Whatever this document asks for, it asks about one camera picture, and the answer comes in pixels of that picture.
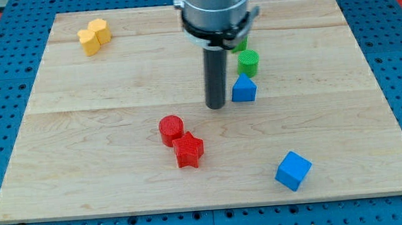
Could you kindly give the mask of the green block behind arm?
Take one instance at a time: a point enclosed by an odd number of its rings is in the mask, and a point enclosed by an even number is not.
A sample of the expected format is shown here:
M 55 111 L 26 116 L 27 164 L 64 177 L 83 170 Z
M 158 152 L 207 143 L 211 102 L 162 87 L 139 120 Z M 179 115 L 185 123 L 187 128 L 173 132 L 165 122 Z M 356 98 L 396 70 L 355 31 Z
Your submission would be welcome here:
M 242 52 L 244 51 L 248 46 L 248 37 L 245 37 L 233 50 L 231 51 L 232 53 L 235 52 Z

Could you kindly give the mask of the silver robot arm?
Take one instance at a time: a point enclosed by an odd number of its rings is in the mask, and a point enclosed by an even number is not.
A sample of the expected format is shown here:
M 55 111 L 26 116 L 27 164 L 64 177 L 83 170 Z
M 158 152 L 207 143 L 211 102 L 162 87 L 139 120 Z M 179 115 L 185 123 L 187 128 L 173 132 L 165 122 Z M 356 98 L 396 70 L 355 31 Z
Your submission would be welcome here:
M 173 0 L 185 36 L 205 50 L 232 50 L 248 36 L 260 7 L 248 0 Z

